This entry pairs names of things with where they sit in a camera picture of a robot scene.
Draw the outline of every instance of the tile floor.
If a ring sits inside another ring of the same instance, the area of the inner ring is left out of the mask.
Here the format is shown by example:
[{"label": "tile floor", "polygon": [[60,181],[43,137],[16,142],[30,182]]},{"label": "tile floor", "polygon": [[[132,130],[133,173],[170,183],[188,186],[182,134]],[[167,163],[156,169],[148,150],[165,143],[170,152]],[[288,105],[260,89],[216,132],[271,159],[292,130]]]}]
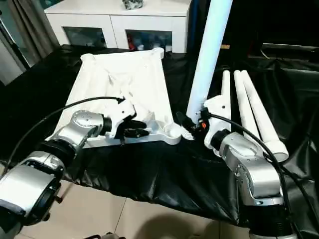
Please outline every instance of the tile floor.
[{"label": "tile floor", "polygon": [[[62,192],[68,184],[62,182]],[[127,239],[249,238],[246,229],[77,185],[53,205],[49,221],[24,227],[16,238],[82,239],[107,232]]]}]

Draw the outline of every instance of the white tube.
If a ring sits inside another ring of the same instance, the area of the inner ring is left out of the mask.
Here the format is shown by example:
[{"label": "white tube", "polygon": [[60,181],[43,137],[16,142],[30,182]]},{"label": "white tube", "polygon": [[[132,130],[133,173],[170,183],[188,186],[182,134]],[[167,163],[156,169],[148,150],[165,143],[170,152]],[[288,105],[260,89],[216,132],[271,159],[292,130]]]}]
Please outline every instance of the white tube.
[{"label": "white tube", "polygon": [[229,110],[229,119],[231,119],[230,109],[230,72],[225,70],[223,72],[223,80],[221,83],[221,94],[226,98],[226,108]]},{"label": "white tube", "polygon": [[[256,122],[254,119],[254,115],[250,108],[249,100],[246,94],[244,82],[243,82],[240,71],[237,70],[234,72],[234,79],[235,79],[236,94],[237,94],[241,124],[243,127],[245,127],[250,132],[252,132],[256,137],[260,138],[258,129],[256,126]],[[252,140],[252,138],[248,136],[247,134],[244,133],[244,135],[247,139]]]},{"label": "white tube", "polygon": [[248,72],[242,71],[241,76],[262,140],[273,152],[279,162],[285,161],[289,156],[286,146],[279,140],[275,128],[265,110],[263,103],[259,98],[259,95],[248,75]]},{"label": "white tube", "polygon": [[211,0],[186,115],[197,123],[207,98],[232,0]]}]

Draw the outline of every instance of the cabinet door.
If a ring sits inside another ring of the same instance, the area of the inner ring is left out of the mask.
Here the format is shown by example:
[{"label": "cabinet door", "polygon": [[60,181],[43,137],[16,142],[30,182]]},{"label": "cabinet door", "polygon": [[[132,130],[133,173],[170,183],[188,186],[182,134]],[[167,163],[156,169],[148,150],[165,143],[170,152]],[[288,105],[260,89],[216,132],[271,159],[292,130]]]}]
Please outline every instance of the cabinet door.
[{"label": "cabinet door", "polygon": [[[137,48],[140,42],[141,45],[145,45],[143,41],[147,41],[148,48],[151,48],[150,45],[162,46],[163,41],[169,41],[170,38],[172,52],[186,52],[186,17],[111,15],[111,21],[118,48]],[[135,44],[133,38],[137,32],[141,32],[138,38],[142,39],[138,39],[138,43]]]},{"label": "cabinet door", "polygon": [[60,45],[117,47],[108,15],[47,14],[46,16]]}]

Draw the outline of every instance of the white plastic tray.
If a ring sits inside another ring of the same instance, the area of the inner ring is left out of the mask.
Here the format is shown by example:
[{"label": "white plastic tray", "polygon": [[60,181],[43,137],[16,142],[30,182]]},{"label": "white plastic tray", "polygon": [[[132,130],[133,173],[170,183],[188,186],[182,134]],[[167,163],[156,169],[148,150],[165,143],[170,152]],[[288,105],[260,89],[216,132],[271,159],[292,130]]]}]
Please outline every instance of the white plastic tray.
[{"label": "white plastic tray", "polygon": [[[67,105],[90,97],[114,96],[130,99],[137,116],[151,132],[140,138],[126,138],[125,143],[162,140],[177,144],[181,138],[180,126],[173,121],[161,59],[164,50],[81,56],[82,66],[67,100]],[[88,110],[107,115],[112,100],[86,102],[63,111],[55,131],[69,123],[77,110]],[[108,136],[89,138],[85,147],[121,144]]]}]

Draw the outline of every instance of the table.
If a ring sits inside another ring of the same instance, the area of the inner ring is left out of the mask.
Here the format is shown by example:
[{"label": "table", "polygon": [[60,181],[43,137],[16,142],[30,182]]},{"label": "table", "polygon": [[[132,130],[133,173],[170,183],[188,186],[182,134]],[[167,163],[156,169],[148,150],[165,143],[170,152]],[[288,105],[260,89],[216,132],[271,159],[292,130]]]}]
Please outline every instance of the table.
[{"label": "table", "polygon": [[[5,162],[20,137],[48,113],[63,106],[80,69],[80,55],[125,50],[64,45],[0,89],[1,151]],[[162,61],[173,114],[186,111],[196,57],[168,54]],[[298,61],[248,58],[230,62],[221,52],[209,96],[220,93],[224,69],[246,69],[281,140],[290,152],[285,166],[302,179],[318,212],[316,184],[319,147],[319,65]],[[232,81],[232,119],[240,122]],[[13,164],[49,136],[59,116],[36,129],[21,145]],[[161,204],[187,213],[246,226],[240,214],[235,179],[225,163],[203,143],[178,145],[149,142],[85,149],[65,176],[77,184],[109,191],[137,201]],[[308,208],[287,178],[294,219],[304,235],[319,238],[308,219]]]}]

